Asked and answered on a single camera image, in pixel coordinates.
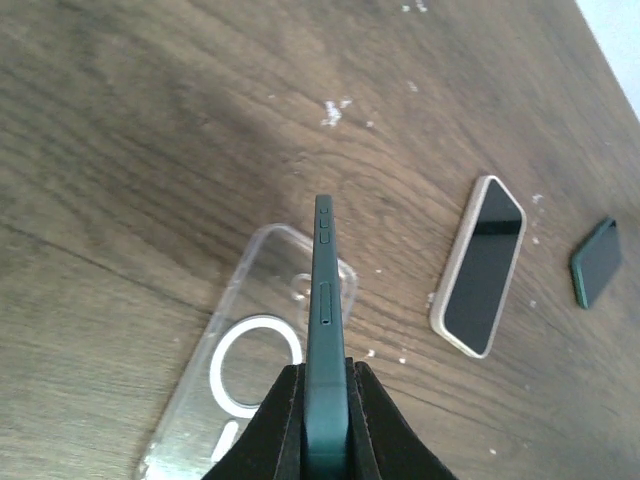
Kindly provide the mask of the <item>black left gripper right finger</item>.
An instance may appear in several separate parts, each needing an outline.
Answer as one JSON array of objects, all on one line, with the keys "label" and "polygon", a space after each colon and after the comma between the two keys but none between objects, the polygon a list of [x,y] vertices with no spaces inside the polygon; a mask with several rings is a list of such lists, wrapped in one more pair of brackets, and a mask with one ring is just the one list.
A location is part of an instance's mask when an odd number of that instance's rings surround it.
[{"label": "black left gripper right finger", "polygon": [[409,426],[370,366],[346,360],[350,479],[450,479],[456,476]]}]

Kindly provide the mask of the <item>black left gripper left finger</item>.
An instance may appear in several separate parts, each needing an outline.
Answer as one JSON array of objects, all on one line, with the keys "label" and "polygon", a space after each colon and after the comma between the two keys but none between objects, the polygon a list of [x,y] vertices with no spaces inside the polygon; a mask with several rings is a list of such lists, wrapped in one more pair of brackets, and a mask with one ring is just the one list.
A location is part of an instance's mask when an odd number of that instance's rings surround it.
[{"label": "black left gripper left finger", "polygon": [[204,480],[302,477],[305,366],[284,367],[257,413]]}]

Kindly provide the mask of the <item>clear magsafe phone case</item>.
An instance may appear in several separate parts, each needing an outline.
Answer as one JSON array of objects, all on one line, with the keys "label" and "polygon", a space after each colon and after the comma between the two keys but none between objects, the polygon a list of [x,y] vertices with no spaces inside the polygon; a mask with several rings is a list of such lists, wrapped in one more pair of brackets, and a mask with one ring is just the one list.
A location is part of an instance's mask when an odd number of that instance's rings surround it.
[{"label": "clear magsafe phone case", "polygon": [[312,240],[251,237],[133,476],[200,479],[237,443],[281,370],[306,356]]}]

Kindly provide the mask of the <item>dark green phone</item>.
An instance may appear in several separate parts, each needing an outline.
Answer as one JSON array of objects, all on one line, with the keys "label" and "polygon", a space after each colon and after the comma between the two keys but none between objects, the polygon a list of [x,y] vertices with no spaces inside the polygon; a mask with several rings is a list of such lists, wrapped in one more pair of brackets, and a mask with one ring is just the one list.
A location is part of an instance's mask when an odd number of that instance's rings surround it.
[{"label": "dark green phone", "polygon": [[570,257],[570,272],[577,304],[592,308],[622,264],[622,251],[614,218],[601,220]]}]

